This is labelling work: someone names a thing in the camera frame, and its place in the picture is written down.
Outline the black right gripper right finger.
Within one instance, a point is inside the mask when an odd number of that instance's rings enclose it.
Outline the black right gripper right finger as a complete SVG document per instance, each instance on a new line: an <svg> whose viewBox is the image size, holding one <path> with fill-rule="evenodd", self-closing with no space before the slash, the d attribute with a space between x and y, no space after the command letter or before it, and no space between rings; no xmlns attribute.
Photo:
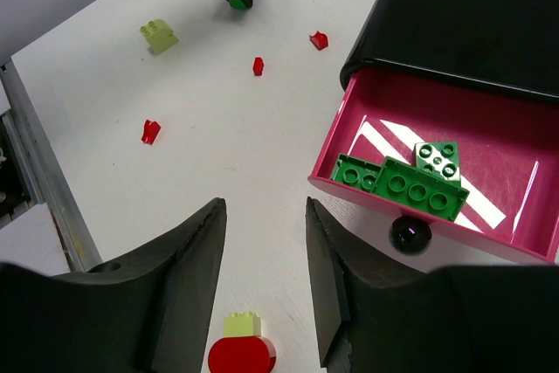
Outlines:
<svg viewBox="0 0 559 373"><path fill-rule="evenodd" d="M556 266L408 267L316 199L306 241L321 367L329 372L555 372Z"/></svg>

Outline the green long lego plate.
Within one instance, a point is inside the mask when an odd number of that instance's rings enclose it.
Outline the green long lego plate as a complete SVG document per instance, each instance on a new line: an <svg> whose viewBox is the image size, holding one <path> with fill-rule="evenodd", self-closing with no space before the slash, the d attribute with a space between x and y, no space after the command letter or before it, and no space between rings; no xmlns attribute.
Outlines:
<svg viewBox="0 0 559 373"><path fill-rule="evenodd" d="M339 154L330 179L354 189L371 193L381 171L381 166L352 155Z"/></svg>
<svg viewBox="0 0 559 373"><path fill-rule="evenodd" d="M372 194L453 222L469 191L387 156Z"/></svg>

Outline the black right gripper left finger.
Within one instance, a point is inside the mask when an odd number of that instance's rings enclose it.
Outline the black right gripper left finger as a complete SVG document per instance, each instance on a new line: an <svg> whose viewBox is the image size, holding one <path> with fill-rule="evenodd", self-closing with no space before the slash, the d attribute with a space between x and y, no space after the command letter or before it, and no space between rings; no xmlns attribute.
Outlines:
<svg viewBox="0 0 559 373"><path fill-rule="evenodd" d="M1 266L4 372L198 372L224 250L226 203L86 272Z"/></svg>

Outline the pink drawer with black knob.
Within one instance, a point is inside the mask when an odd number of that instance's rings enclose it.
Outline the pink drawer with black knob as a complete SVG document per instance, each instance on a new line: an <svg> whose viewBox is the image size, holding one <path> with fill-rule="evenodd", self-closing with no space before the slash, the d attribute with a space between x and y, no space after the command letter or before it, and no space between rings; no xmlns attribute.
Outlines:
<svg viewBox="0 0 559 373"><path fill-rule="evenodd" d="M309 181L513 262L558 255L555 105L362 69Z"/></svg>

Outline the green square lego brick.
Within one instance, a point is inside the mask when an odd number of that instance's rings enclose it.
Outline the green square lego brick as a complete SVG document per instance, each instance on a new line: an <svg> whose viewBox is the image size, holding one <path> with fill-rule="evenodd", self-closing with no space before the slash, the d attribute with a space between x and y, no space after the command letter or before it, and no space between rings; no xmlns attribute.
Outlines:
<svg viewBox="0 0 559 373"><path fill-rule="evenodd" d="M250 5L244 0L227 0L227 2L234 10L248 10L250 8Z"/></svg>

